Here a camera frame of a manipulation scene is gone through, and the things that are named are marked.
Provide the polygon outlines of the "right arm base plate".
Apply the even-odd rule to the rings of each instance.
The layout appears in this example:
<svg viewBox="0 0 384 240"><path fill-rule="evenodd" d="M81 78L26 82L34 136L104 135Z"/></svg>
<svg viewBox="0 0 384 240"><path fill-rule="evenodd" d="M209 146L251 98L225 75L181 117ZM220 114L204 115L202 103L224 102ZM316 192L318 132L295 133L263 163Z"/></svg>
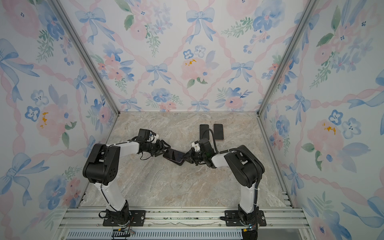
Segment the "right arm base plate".
<svg viewBox="0 0 384 240"><path fill-rule="evenodd" d="M246 214L240 210L226 210L224 216L220 220L225 221L227 227L251 227L258 225L258 227L266 227L267 221L265 214L262 210L255 210L250 214Z"/></svg>

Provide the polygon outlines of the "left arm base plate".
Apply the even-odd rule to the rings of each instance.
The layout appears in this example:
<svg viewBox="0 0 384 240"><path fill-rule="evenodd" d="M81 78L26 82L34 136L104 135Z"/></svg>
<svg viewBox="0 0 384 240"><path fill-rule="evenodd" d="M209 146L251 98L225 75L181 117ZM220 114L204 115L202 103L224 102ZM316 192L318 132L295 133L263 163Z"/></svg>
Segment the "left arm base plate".
<svg viewBox="0 0 384 240"><path fill-rule="evenodd" d="M146 216L145 210L134 210L129 211L126 217L123 217L120 212L111 212L107 211L106 215L103 217L104 227L142 227L144 225Z"/></svg>

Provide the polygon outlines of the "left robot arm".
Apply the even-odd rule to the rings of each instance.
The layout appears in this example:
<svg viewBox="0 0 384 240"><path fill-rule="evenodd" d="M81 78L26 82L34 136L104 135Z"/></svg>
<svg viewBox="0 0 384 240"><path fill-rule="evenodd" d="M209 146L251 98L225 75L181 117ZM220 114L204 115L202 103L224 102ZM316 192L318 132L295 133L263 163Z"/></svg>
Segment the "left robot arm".
<svg viewBox="0 0 384 240"><path fill-rule="evenodd" d="M104 220L103 225L125 227L133 219L129 203L123 197L116 180L120 158L143 153L157 157L170 148L171 146L163 140L127 141L113 145L95 144L92 147L83 169L83 176L97 187L107 203L106 210L100 215Z"/></svg>

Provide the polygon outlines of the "blue phone black screen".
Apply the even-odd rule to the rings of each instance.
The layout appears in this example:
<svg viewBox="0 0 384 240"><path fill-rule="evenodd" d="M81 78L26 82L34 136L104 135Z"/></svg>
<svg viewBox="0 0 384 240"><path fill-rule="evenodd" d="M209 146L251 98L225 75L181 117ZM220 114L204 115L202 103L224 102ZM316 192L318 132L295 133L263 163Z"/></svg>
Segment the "blue phone black screen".
<svg viewBox="0 0 384 240"><path fill-rule="evenodd" d="M201 124L199 126L199 138L202 139L210 139L210 132L209 132L209 125L208 124Z"/></svg>

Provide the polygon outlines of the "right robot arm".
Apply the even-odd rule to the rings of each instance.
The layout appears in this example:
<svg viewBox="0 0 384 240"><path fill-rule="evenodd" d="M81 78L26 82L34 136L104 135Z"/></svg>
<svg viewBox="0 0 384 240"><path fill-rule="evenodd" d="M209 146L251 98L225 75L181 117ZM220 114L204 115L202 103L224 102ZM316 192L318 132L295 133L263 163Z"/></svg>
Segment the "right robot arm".
<svg viewBox="0 0 384 240"><path fill-rule="evenodd" d="M246 146L241 145L218 153L196 151L195 148L192 148L183 154L182 159L195 165L205 164L212 169L230 168L235 179L241 185L237 221L244 226L257 224L258 191L265 167Z"/></svg>

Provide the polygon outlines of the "phone with pink edge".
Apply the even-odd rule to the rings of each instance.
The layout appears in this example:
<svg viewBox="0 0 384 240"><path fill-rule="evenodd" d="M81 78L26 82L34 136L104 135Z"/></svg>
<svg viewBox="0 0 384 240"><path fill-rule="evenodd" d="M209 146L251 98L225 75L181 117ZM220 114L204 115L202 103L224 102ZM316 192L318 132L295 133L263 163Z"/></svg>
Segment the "phone with pink edge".
<svg viewBox="0 0 384 240"><path fill-rule="evenodd" d="M163 157L169 161L175 161L175 162L181 162L184 161L184 154L183 152L168 149L166 153L163 154Z"/></svg>

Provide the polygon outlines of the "black phone case with camera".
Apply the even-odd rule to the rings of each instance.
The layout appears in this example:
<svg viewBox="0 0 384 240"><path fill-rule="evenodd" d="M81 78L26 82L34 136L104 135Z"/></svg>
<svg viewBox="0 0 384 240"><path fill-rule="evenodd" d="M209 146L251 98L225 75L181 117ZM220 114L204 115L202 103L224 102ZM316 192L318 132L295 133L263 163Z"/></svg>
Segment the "black phone case with camera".
<svg viewBox="0 0 384 240"><path fill-rule="evenodd" d="M170 162L178 166L182 166L184 164L184 161L181 161L181 162L170 161Z"/></svg>

